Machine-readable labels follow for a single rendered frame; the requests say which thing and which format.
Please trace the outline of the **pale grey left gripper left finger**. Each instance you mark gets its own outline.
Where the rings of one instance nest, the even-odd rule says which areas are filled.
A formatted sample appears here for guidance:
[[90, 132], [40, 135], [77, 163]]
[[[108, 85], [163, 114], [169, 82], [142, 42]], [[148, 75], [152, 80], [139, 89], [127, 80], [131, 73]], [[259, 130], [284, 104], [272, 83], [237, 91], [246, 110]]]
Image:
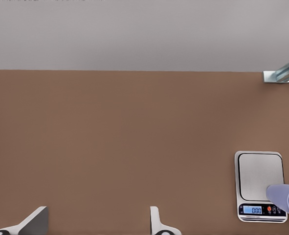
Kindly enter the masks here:
[[48, 207], [40, 206], [17, 225], [0, 229], [0, 235], [47, 235]]

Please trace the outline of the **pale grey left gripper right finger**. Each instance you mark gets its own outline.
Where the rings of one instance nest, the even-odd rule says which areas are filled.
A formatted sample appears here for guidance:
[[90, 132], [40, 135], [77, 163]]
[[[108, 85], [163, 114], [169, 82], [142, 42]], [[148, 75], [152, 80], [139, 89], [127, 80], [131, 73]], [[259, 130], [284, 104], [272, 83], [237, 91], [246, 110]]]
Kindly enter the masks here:
[[162, 224], [157, 206], [150, 206], [150, 234], [182, 235], [179, 229]]

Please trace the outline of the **lavender plastic cup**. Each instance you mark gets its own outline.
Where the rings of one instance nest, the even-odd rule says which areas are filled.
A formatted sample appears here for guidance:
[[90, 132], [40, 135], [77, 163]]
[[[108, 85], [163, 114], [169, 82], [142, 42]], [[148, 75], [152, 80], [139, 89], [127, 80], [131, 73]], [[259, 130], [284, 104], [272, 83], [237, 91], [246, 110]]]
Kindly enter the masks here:
[[280, 209], [289, 214], [289, 185], [270, 185], [266, 190], [267, 198]]

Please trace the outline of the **white digital kitchen scale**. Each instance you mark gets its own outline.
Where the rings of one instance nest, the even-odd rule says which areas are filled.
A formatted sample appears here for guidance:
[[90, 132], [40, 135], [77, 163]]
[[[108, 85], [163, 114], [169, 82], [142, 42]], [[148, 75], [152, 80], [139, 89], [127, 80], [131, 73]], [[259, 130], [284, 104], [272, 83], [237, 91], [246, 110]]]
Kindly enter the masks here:
[[240, 221], [286, 222], [288, 214], [267, 198], [270, 185], [284, 183], [281, 154], [271, 151], [237, 151], [234, 163], [237, 216]]

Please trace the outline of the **silver frame post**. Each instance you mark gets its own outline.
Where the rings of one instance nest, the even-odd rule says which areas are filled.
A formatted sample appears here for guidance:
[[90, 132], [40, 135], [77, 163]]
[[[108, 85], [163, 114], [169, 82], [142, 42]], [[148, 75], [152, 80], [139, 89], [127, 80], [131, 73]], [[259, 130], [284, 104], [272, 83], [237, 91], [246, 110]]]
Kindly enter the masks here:
[[263, 81], [265, 83], [289, 83], [289, 63], [276, 71], [263, 71]]

